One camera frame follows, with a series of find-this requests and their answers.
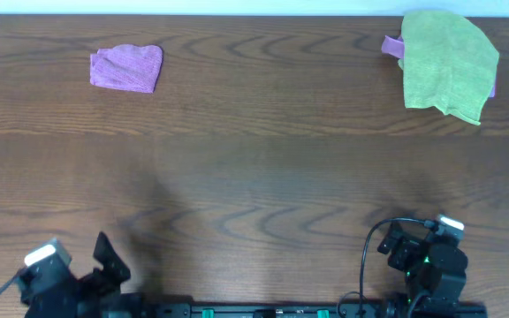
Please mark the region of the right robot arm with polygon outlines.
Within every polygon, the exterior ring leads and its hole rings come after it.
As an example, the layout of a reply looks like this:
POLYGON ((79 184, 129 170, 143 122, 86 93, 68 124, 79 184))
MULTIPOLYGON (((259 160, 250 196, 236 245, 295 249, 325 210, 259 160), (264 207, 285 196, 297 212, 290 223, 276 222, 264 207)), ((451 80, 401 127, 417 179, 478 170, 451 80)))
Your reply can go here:
POLYGON ((381 317, 456 317, 467 281, 468 258, 459 249, 465 225, 447 216, 422 221, 425 238, 391 223, 377 251, 405 274, 406 292, 383 303, 381 317))

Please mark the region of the purple microfiber cloth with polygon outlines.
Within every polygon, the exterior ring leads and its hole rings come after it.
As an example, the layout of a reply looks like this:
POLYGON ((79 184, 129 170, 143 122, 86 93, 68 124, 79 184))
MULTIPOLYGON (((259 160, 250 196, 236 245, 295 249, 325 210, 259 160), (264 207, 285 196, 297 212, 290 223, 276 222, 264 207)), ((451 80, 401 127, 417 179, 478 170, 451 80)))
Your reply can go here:
POLYGON ((120 44, 90 55, 89 82, 97 87, 152 94, 162 65, 161 47, 120 44))

